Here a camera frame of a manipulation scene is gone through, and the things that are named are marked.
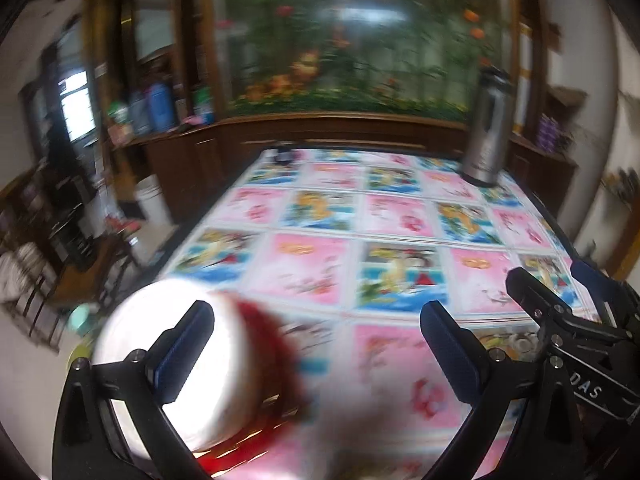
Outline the white bowl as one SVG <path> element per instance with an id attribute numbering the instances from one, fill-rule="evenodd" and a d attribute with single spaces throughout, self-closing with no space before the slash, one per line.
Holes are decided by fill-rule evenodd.
<path id="1" fill-rule="evenodd" d="M 186 446 L 204 452 L 241 430 L 258 404 L 256 351 L 230 295 L 185 278 L 149 284 L 115 309 L 96 340 L 92 362 L 119 362 L 131 351 L 148 350 L 196 300 L 212 307 L 214 331 L 177 400 L 164 405 L 163 411 Z"/>

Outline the teal cup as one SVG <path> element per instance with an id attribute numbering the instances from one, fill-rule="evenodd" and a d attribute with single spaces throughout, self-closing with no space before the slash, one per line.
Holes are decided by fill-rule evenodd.
<path id="1" fill-rule="evenodd" d="M 68 316 L 66 327 L 78 336 L 85 336 L 94 330 L 98 322 L 98 310 L 94 304 L 81 304 Z"/>

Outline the dark wooden chair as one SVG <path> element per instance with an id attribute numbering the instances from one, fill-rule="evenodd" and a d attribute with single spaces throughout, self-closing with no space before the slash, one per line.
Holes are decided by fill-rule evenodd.
<path id="1" fill-rule="evenodd" d="M 1 310 L 28 340 L 54 353 L 73 310 L 111 312 L 126 274 L 142 270 L 122 232 L 90 235 L 83 212 L 83 203 L 54 209 L 36 168 L 1 189 Z"/>

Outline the white plastic bucket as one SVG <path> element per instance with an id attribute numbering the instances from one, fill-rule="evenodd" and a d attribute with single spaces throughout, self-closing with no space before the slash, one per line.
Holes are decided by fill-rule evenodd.
<path id="1" fill-rule="evenodd" d="M 172 219 L 165 203 L 160 182 L 155 174 L 140 180 L 134 187 L 136 198 L 147 222 L 157 226 L 171 226 Z"/>

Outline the colourful patterned tablecloth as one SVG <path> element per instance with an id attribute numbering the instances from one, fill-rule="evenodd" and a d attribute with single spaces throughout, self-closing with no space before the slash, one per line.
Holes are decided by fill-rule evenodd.
<path id="1" fill-rule="evenodd" d="M 297 362 L 305 406 L 272 450 L 231 479 L 419 479 L 468 414 L 424 341 L 439 301 L 488 349 L 536 352 L 504 288 L 517 266 L 583 318 L 597 315 L 570 254 L 507 172 L 465 182 L 453 160 L 263 152 L 163 268 L 266 309 Z"/>

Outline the purple bottles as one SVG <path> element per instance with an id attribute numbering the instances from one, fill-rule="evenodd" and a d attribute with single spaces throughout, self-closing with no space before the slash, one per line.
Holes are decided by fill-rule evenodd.
<path id="1" fill-rule="evenodd" d="M 541 151 L 545 153 L 554 153 L 556 151 L 556 142 L 558 142 L 560 135 L 560 127 L 558 121 L 548 116 L 547 114 L 542 114 L 539 124 L 538 124 L 538 133 L 536 137 L 536 145 L 537 148 L 540 148 Z"/>

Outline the wooden cabinet counter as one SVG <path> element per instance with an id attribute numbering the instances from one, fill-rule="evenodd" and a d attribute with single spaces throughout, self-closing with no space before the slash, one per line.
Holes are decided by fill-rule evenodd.
<path id="1" fill-rule="evenodd" d="M 391 114 L 290 113 L 232 117 L 189 131 L 136 136 L 120 151 L 142 156 L 137 174 L 157 176 L 172 220 L 182 223 L 263 150 L 278 144 L 458 158 L 466 142 L 461 122 Z"/>

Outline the stainless steel thermos jug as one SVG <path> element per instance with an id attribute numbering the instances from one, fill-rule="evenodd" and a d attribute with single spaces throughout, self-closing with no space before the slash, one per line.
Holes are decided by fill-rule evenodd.
<path id="1" fill-rule="evenodd" d="M 462 156 L 461 177 L 481 188 L 498 182 L 512 132 L 514 90 L 509 75 L 496 66 L 480 71 Z"/>

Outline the small black jar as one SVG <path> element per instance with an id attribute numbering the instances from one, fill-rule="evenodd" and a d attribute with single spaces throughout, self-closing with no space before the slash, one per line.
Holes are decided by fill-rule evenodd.
<path id="1" fill-rule="evenodd" d="M 279 166 L 290 166 L 296 161 L 295 146 L 291 142 L 279 142 L 274 147 L 273 162 Z"/>

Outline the blue water jug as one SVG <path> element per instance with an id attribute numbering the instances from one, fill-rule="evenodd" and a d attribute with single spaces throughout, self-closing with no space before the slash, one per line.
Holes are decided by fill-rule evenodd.
<path id="1" fill-rule="evenodd" d="M 174 102 L 169 88 L 162 82 L 154 82 L 149 86 L 148 107 L 154 129 L 158 132 L 168 131 L 176 125 Z"/>

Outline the flower mural glass panel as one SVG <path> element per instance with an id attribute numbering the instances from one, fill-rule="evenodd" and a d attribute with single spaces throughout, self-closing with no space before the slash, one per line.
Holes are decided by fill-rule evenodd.
<path id="1" fill-rule="evenodd" d="M 464 122 L 500 58 L 500 0 L 214 0 L 233 116 L 354 112 Z"/>

